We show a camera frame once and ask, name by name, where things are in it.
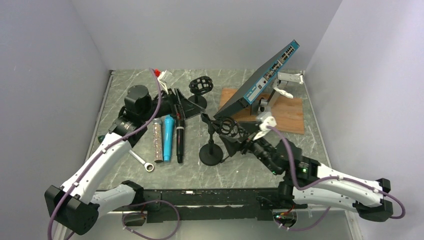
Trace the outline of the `black tripod shock mount stand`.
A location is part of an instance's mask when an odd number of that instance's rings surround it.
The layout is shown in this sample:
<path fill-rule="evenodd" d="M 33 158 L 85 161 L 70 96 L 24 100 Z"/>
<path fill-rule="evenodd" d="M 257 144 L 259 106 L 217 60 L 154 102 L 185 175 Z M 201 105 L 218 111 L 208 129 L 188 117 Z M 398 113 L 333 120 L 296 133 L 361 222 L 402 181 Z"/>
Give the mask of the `black tripod shock mount stand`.
<path fill-rule="evenodd" d="M 218 135 L 224 135 L 227 137 L 235 138 L 236 136 L 242 137 L 245 135 L 244 130 L 241 129 L 240 125 L 232 117 L 222 116 L 215 120 L 212 120 L 212 126 L 215 133 Z M 214 143 L 212 138 L 213 146 L 209 149 L 210 155 L 213 157 L 213 165 L 218 165 L 224 161 L 224 153 L 222 148 Z"/>

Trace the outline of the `black microphone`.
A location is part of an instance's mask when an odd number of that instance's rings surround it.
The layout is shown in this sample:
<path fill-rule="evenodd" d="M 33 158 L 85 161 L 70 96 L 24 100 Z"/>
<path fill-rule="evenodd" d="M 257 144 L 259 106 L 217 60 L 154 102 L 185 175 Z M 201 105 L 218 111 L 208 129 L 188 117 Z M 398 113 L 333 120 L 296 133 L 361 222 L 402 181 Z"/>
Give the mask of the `black microphone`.
<path fill-rule="evenodd" d="M 185 121 L 183 119 L 176 120 L 176 156 L 179 164 L 183 163 L 184 158 L 184 136 L 185 136 Z"/>

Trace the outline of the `blue microphone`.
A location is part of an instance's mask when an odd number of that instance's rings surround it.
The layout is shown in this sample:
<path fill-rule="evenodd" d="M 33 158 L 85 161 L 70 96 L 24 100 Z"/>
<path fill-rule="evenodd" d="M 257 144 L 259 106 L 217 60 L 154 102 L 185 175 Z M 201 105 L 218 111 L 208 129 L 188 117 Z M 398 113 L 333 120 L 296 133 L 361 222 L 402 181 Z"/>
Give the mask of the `blue microphone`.
<path fill-rule="evenodd" d="M 166 115 L 164 119 L 164 138 L 163 138 L 163 160 L 168 163 L 171 160 L 172 145 L 173 145 L 173 131 L 175 119 L 170 115 Z"/>

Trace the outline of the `black round base stand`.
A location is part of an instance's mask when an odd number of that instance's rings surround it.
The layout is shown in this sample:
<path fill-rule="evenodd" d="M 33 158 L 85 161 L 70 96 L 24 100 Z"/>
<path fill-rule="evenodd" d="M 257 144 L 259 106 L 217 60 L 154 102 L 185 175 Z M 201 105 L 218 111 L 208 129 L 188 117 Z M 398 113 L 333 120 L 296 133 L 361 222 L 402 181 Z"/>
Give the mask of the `black round base stand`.
<path fill-rule="evenodd" d="M 209 76 L 204 75 L 192 80 L 188 87 L 193 94 L 188 100 L 205 109 L 208 103 L 203 95 L 213 90 L 213 80 Z"/>

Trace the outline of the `silver head glitter microphone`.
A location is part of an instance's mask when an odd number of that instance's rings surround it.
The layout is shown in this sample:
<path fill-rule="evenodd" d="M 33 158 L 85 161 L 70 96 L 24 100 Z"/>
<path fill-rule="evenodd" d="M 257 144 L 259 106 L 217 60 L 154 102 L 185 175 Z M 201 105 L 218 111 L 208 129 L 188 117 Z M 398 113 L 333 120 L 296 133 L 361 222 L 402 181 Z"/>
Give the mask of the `silver head glitter microphone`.
<path fill-rule="evenodd" d="M 153 127 L 153 149 L 154 149 L 154 162 L 162 163 L 163 160 L 163 141 L 162 141 L 162 120 L 155 118 L 152 121 Z"/>

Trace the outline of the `black clip microphone stand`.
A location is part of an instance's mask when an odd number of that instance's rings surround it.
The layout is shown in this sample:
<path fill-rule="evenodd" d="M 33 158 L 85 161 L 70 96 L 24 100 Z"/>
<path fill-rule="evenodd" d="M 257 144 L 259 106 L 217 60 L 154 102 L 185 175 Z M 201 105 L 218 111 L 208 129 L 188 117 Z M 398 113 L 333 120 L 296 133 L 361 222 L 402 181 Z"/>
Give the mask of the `black clip microphone stand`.
<path fill-rule="evenodd" d="M 224 153 L 222 148 L 215 144 L 214 133 L 219 132 L 219 124 L 216 120 L 211 120 L 208 114 L 202 113 L 201 120 L 207 124 L 209 140 L 199 150 L 199 159 L 206 166 L 216 166 L 223 162 Z"/>

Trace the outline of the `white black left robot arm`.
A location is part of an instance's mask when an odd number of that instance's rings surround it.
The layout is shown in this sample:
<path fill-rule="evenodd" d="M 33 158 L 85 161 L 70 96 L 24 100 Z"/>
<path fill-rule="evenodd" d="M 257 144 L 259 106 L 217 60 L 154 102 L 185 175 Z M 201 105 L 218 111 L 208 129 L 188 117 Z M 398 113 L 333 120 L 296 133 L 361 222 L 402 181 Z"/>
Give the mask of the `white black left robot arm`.
<path fill-rule="evenodd" d="M 153 119 L 170 115 L 186 120 L 203 112 L 204 107 L 190 101 L 178 88 L 159 90 L 151 97 L 144 85 L 130 87 L 118 118 L 93 155 L 61 186 L 51 185 L 44 193 L 50 219 L 84 235 L 108 212 L 124 206 L 139 209 L 146 200 L 142 186 L 126 180 L 96 193 L 100 183 L 137 144 Z"/>

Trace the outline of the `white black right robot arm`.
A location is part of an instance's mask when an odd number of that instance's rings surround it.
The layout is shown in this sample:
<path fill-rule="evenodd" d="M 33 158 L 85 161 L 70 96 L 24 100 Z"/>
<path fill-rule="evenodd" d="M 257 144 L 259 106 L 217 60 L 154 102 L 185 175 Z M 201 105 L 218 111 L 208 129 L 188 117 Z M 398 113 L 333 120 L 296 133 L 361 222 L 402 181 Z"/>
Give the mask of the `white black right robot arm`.
<path fill-rule="evenodd" d="M 275 127 L 253 122 L 242 122 L 237 127 L 238 137 L 220 134 L 220 139 L 230 156 L 252 154 L 273 175 L 283 176 L 275 194 L 280 207 L 322 205 L 357 213 L 372 222 L 394 219 L 388 179 L 365 180 L 334 170 L 304 156 L 302 149 Z M 269 132 L 278 133 L 277 145 L 270 144 L 262 136 Z"/>

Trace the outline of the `wooden board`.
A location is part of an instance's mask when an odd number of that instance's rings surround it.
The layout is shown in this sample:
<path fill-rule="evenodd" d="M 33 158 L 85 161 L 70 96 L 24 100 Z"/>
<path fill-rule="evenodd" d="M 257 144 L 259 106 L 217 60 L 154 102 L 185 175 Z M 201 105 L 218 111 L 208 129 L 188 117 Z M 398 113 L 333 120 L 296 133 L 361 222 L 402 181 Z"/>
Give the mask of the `wooden board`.
<path fill-rule="evenodd" d="M 236 93 L 234 88 L 223 88 L 219 107 L 223 105 Z M 277 129 L 282 132 L 300 134 L 305 133 L 304 112 L 301 98 L 287 98 L 279 96 L 271 107 L 271 113 L 277 122 Z M 233 117 L 236 121 L 255 121 L 256 116 L 251 115 L 251 106 L 236 113 Z"/>

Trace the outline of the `silver ratchet wrench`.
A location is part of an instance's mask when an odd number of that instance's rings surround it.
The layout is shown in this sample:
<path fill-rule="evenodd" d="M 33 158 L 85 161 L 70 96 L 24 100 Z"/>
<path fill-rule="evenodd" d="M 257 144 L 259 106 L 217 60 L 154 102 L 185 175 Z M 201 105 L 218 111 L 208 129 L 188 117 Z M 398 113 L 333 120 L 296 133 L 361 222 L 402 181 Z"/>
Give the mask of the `silver ratchet wrench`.
<path fill-rule="evenodd" d="M 129 154 L 135 158 L 139 163 L 141 163 L 144 167 L 144 169 L 151 173 L 154 171 L 155 167 L 153 164 L 146 162 L 145 160 L 143 160 L 136 152 L 134 152 L 132 149 L 129 151 Z"/>

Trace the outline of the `grey metal bracket stand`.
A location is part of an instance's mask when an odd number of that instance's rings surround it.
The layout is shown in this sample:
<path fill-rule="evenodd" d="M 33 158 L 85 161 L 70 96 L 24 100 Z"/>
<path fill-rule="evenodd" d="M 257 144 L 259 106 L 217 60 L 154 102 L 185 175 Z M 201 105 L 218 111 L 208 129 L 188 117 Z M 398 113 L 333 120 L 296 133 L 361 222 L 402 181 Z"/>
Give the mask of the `grey metal bracket stand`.
<path fill-rule="evenodd" d="M 255 100 L 254 103 L 251 105 L 251 116 L 258 116 L 264 112 L 271 112 L 271 108 L 274 106 L 279 96 L 283 96 L 288 99 L 294 98 L 291 93 L 284 90 L 284 86 L 283 88 L 280 88 L 281 83 L 297 83 L 303 85 L 304 71 L 301 71 L 300 73 L 279 72 L 277 74 L 277 80 L 274 80 L 271 85 L 272 92 L 270 96 L 268 98 L 260 97 L 259 100 Z"/>

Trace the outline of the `blue network switch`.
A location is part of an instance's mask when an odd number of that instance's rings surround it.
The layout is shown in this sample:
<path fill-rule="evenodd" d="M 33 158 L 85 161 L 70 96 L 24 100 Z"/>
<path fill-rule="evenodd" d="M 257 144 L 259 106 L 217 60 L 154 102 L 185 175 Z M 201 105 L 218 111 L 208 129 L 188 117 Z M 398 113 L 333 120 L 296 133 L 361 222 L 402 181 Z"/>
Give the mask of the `blue network switch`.
<path fill-rule="evenodd" d="M 261 65 L 213 117 L 215 119 L 232 117 L 251 106 L 264 89 L 274 81 L 278 72 L 299 47 L 298 42 L 292 40 L 282 50 Z"/>

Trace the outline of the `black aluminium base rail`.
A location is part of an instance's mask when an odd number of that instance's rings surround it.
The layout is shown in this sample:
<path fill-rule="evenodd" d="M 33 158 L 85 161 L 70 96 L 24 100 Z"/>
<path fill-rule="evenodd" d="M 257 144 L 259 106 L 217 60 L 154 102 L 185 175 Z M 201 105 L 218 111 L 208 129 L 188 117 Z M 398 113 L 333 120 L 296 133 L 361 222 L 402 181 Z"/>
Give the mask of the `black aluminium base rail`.
<path fill-rule="evenodd" d="M 142 206 L 121 206 L 113 213 L 146 213 L 148 223 L 165 221 L 272 220 L 272 213 L 285 212 L 291 207 L 296 212 L 312 209 L 313 204 L 293 204 L 279 198 L 272 188 L 204 188 L 204 189 L 145 189 Z"/>

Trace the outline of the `green handled screwdriver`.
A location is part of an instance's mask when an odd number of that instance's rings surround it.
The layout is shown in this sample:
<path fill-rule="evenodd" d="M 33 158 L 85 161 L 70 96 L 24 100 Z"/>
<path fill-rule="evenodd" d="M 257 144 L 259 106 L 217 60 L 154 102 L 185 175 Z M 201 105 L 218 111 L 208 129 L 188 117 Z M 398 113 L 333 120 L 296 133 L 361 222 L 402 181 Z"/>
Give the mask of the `green handled screwdriver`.
<path fill-rule="evenodd" d="M 105 139 L 105 135 L 100 135 L 97 137 L 97 141 L 101 143 Z"/>

